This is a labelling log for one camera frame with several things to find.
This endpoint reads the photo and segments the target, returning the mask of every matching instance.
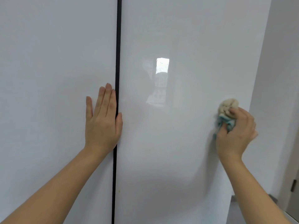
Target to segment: blue cloth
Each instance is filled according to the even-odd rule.
[[[214,138],[216,139],[217,134],[220,130],[220,128],[222,127],[222,123],[225,122],[227,124],[227,132],[230,132],[233,130],[233,128],[236,125],[236,120],[233,118],[230,118],[228,116],[226,116],[225,114],[220,114],[217,120],[217,130],[214,133]]]

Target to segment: door hinge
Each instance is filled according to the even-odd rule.
[[[296,183],[297,183],[297,180],[294,179],[294,180],[293,180],[293,184],[292,184],[292,188],[291,188],[291,192],[294,192],[295,187],[296,187]]]

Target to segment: forearm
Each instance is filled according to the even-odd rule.
[[[289,224],[241,160],[222,164],[247,224]]]
[[[102,160],[83,149],[1,224],[63,223],[81,189]]]

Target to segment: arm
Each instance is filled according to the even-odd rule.
[[[110,84],[100,88],[94,113],[87,97],[84,149],[1,224],[63,223],[84,184],[121,136],[122,115],[115,119],[115,114],[116,94]]]
[[[217,153],[233,186],[247,224],[290,224],[242,162],[248,144],[257,137],[254,118],[244,109],[231,109],[237,122],[227,133],[224,124],[217,135]]]

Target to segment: glossy white panel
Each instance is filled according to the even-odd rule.
[[[217,108],[249,109],[271,0],[123,0],[116,224],[226,222]]]
[[[0,221],[84,146],[85,97],[115,83],[117,0],[0,0]],[[111,223],[112,154],[65,223]]]

